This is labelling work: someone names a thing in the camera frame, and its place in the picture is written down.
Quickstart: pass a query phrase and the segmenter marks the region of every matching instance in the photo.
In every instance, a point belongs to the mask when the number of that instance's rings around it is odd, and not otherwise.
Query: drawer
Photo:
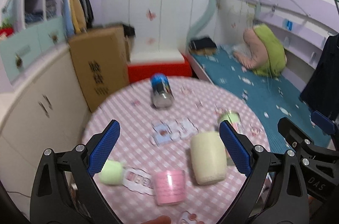
[[[2,63],[10,81],[13,81],[40,54],[37,26],[29,27],[0,42]]]
[[[45,52],[55,44],[65,41],[62,17],[38,25],[38,36],[41,52]]]

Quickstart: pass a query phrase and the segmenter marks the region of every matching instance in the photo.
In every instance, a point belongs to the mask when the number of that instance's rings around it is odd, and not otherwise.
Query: green blanket
[[[259,76],[279,76],[286,66],[283,45],[266,24],[261,24],[253,29],[265,45],[268,54],[268,61],[263,66],[254,69],[253,72]]]

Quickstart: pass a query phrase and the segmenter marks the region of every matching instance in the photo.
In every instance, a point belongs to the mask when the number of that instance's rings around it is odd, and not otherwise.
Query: white cabinet
[[[36,89],[51,119],[57,121],[58,132],[63,132],[70,143],[79,141],[79,128],[88,107],[75,74],[69,53],[62,56],[37,78]]]
[[[0,134],[1,182],[7,191],[28,196],[44,150],[73,149],[79,143],[89,112],[69,51],[48,63],[50,66],[35,77],[15,102]],[[16,194],[11,197],[28,215],[27,202],[16,198]]]

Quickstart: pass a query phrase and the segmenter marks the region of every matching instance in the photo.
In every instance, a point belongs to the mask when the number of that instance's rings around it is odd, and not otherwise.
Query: pink cup
[[[158,205],[174,205],[186,198],[186,175],[183,170],[167,170],[153,176]]]

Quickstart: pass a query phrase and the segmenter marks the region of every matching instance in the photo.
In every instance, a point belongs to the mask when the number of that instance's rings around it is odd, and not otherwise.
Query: yellow jacket
[[[87,30],[84,11],[82,10],[80,0],[69,0],[72,12],[72,22],[76,34]]]

